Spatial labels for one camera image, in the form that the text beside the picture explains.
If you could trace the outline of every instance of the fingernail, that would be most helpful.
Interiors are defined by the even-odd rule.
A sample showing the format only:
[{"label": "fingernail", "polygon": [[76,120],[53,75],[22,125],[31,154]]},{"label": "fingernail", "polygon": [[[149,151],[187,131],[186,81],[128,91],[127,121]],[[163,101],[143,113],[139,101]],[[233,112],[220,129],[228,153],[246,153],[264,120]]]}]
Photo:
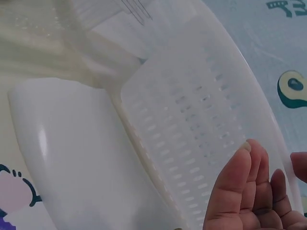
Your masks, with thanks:
[{"label": "fingernail", "polygon": [[239,150],[247,150],[248,152],[251,152],[251,145],[245,141],[243,145],[239,148]]}]

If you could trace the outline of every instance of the translucent plastic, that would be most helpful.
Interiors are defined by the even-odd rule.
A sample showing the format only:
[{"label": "translucent plastic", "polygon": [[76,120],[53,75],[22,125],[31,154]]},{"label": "translucent plastic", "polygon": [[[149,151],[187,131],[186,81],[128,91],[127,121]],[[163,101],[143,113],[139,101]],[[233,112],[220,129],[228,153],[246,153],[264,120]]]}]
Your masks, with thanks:
[{"label": "translucent plastic", "polygon": [[267,149],[270,173],[287,175],[302,211],[290,157],[272,110],[226,30],[204,4],[123,86],[121,98],[144,157],[165,183],[189,227],[201,230],[220,170],[246,140]]}]

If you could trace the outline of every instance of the hand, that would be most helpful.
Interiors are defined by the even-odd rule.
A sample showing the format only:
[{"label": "hand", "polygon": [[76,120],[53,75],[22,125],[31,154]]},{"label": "hand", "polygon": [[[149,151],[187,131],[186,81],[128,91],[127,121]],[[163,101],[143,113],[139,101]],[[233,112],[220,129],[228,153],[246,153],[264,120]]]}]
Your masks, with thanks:
[{"label": "hand", "polygon": [[[307,181],[307,169],[296,173]],[[283,171],[269,181],[269,158],[255,140],[248,140],[218,176],[207,208],[204,230],[307,230],[307,219],[292,211]]]}]

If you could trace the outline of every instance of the avocado print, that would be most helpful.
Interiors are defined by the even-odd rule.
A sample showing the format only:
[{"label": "avocado print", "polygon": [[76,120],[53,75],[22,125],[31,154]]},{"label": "avocado print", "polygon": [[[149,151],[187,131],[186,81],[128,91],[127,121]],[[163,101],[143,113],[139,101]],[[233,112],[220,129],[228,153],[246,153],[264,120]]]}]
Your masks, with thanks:
[{"label": "avocado print", "polygon": [[294,70],[282,74],[277,83],[282,103],[291,109],[307,107],[307,80]]}]

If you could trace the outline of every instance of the plastic strainer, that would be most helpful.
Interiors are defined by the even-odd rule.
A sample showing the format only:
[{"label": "plastic strainer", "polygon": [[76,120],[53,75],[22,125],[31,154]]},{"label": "plastic strainer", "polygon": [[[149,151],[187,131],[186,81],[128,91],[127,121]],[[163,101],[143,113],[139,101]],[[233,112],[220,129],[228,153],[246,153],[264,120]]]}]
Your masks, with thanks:
[{"label": "plastic strainer", "polygon": [[192,230],[200,230],[217,175],[256,138],[270,173],[286,172],[302,211],[289,154],[272,110],[236,45],[213,13],[190,20],[121,91],[122,105],[165,190]]}]

